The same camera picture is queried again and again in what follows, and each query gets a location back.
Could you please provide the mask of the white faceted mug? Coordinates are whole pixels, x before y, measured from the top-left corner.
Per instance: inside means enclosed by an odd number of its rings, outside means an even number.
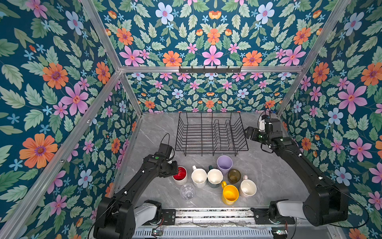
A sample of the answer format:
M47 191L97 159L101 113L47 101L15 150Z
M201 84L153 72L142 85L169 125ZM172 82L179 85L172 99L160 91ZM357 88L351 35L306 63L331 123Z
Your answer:
M192 172L191 178L192 178L193 184L197 188L205 187L207 183L207 178L208 178L207 172L202 168L197 168L195 165L192 167L192 169L193 169L193 172Z

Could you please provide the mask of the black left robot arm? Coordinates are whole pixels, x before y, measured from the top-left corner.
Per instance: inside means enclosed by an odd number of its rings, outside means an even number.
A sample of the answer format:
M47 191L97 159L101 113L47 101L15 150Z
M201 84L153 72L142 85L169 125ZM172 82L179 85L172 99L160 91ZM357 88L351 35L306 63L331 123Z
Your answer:
M178 174L178 164L173 158L173 147L161 143L157 152L143 159L140 169L119 192L101 200L94 222L95 239L131 239L135 230L145 223L162 222L160 202L146 200L140 206L137 202L155 178Z

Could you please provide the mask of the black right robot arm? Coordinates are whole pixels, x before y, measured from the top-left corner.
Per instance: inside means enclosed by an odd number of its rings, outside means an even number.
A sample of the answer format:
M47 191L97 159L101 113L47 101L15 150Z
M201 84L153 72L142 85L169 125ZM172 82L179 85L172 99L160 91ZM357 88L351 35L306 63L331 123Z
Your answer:
M300 218L313 226L322 226L348 219L348 187L326 177L300 151L290 137L284 137L281 123L276 119L265 119L264 129L247 127L247 139L259 142L284 160L302 180L309 192L304 202L290 200L272 201L269 218L273 222L282 218Z

